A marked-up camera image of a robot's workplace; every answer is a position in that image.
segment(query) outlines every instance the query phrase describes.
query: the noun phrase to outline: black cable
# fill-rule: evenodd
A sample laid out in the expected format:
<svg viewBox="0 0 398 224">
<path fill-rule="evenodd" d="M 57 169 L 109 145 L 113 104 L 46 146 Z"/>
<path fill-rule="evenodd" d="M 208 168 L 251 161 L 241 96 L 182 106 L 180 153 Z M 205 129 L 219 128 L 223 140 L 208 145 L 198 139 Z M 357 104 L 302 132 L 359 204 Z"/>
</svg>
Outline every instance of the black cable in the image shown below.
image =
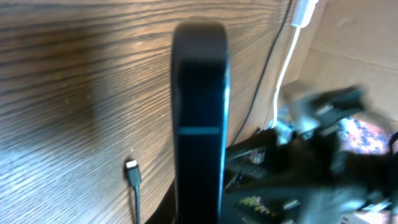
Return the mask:
<svg viewBox="0 0 398 224">
<path fill-rule="evenodd" d="M 139 216 L 139 185 L 141 184 L 141 173 L 139 172 L 138 163 L 136 160 L 132 160 L 126 163 L 126 178 L 129 183 L 130 191 L 130 201 L 132 202 L 132 191 L 134 190 L 134 204 L 136 206 L 136 211 L 133 212 L 131 204 L 131 213 L 135 214 L 136 224 L 140 224 Z"/>
<path fill-rule="evenodd" d="M 232 141 L 232 144 L 231 144 L 231 145 L 233 145 L 233 144 L 235 143 L 236 139 L 237 139 L 238 136 L 241 134 L 244 125 L 246 124 L 246 122 L 247 122 L 248 119 L 249 119 L 249 115 L 250 115 L 250 113 L 251 113 L 251 110 L 253 109 L 254 102 L 255 102 L 255 100 L 256 100 L 256 98 L 257 98 L 257 94 L 258 94 L 258 92 L 259 92 L 259 89 L 260 89 L 260 86 L 261 86 L 261 83 L 262 83 L 262 79 L 264 78 L 264 76 L 265 76 L 265 74 L 266 74 L 266 70 L 267 70 L 267 67 L 268 67 L 269 60 L 270 60 L 270 58 L 271 58 L 272 52 L 274 51 L 274 47 L 275 47 L 275 44 L 276 44 L 276 42 L 277 42 L 277 40 L 278 40 L 278 38 L 279 38 L 279 36 L 280 36 L 280 33 L 282 32 L 282 29 L 284 28 L 284 25 L 285 25 L 285 23 L 286 23 L 286 20 L 287 20 L 288 15 L 289 15 L 289 11 L 290 11 L 290 8 L 291 8 L 291 6 L 292 6 L 292 3 L 293 3 L 293 0 L 290 0 L 290 1 L 289 1 L 289 5 L 287 6 L 287 9 L 286 9 L 286 14 L 285 14 L 284 20 L 282 21 L 282 23 L 281 23 L 281 25 L 280 25 L 280 28 L 279 28 L 279 30 L 278 30 L 278 33 L 277 33 L 277 35 L 275 36 L 274 41 L 272 42 L 271 48 L 269 49 L 268 56 L 267 56 L 267 59 L 266 59 L 266 63 L 264 64 L 264 67 L 263 67 L 263 69 L 262 69 L 262 73 L 261 73 L 259 82 L 258 82 L 258 84 L 257 84 L 256 90 L 255 90 L 255 92 L 254 92 L 253 100 L 252 100 L 251 105 L 250 105 L 250 107 L 249 107 L 249 111 L 248 111 L 248 113 L 247 113 L 247 115 L 246 115 L 246 117 L 245 117 L 245 119 L 244 119 L 244 121 L 243 121 L 243 124 L 242 124 L 241 128 L 239 129 L 238 133 L 236 134 L 234 140 Z"/>
</svg>

